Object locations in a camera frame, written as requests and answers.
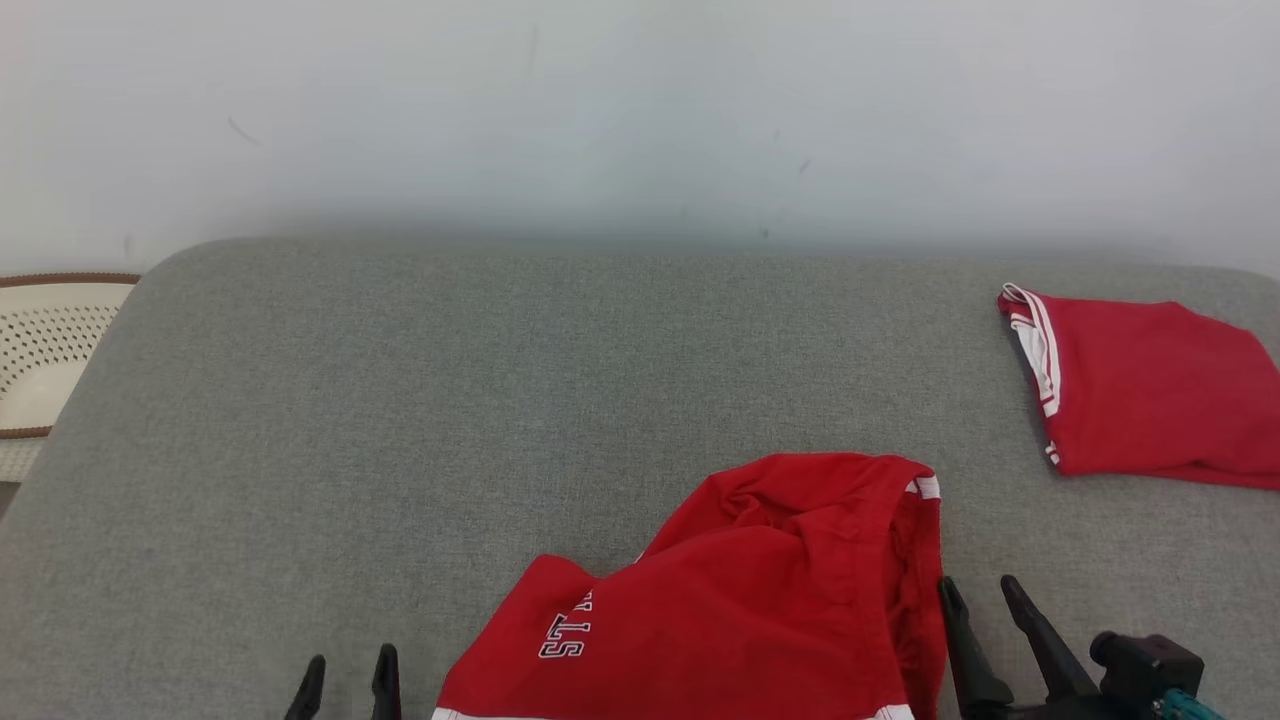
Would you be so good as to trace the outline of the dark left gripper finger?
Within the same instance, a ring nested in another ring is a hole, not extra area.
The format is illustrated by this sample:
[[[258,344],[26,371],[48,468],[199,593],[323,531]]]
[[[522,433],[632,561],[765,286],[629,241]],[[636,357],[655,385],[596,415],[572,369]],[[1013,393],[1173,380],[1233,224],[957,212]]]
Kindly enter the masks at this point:
[[[285,720],[314,720],[316,717],[323,703],[325,674],[325,657],[323,655],[312,656],[285,711]]]
[[[402,720],[401,666],[392,643],[380,646],[372,674],[372,720]]]

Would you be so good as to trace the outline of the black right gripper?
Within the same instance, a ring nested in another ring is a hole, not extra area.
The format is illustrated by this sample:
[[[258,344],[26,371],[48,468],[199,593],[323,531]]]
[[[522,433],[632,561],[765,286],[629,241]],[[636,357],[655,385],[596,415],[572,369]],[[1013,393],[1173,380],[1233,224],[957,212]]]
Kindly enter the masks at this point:
[[[1027,637],[1048,692],[1037,706],[1012,706],[1009,685],[995,675],[970,624],[969,609],[950,577],[938,584],[948,662],[963,720],[1160,720],[1151,707],[1129,708],[1100,688],[1052,623],[1012,575],[1000,579],[1010,615]]]

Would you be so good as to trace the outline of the red shorts white trim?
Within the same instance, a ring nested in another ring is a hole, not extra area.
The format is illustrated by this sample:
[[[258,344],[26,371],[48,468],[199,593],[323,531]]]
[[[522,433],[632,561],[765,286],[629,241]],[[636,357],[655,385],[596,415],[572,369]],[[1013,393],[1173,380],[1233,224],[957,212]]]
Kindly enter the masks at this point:
[[[937,720],[940,524],[905,457],[716,473],[612,574],[535,557],[431,720]]]

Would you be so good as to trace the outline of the red jersey number 23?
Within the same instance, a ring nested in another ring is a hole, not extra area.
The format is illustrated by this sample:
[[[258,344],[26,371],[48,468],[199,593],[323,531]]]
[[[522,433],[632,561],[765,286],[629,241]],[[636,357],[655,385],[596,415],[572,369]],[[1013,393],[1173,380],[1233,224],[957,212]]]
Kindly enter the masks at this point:
[[[1161,477],[1280,493],[1280,366],[1248,331],[1176,302],[1061,299],[1006,283],[1065,477]]]

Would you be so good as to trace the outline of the cream perforated laundry basket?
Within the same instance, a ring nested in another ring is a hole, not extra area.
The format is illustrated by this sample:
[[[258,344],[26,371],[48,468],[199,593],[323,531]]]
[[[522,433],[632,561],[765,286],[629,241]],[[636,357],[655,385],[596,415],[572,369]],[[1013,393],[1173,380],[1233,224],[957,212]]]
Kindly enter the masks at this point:
[[[140,277],[0,277],[0,483],[20,483]]]

